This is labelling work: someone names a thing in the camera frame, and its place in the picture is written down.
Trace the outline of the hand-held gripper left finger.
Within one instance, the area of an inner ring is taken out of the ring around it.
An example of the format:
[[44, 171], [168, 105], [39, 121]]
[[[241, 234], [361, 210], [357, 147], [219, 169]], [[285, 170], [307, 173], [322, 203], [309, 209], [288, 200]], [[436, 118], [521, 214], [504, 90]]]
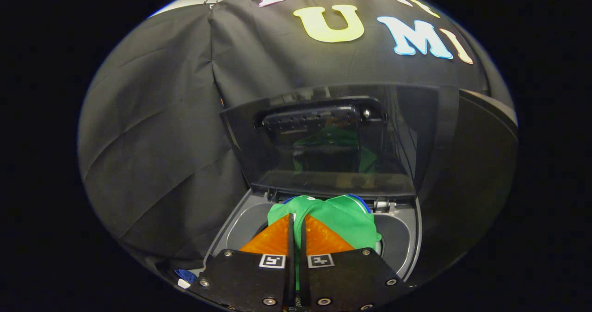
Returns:
[[293, 217], [275, 221], [243, 249], [218, 253], [188, 290], [229, 310], [288, 310], [295, 304]]

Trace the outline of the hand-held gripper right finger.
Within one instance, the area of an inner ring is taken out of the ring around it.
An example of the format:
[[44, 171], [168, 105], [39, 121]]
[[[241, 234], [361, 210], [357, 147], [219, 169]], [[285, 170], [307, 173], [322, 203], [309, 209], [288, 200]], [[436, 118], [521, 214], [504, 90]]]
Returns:
[[303, 310], [375, 310], [409, 292], [374, 249], [353, 249], [315, 217], [304, 218], [298, 270]]

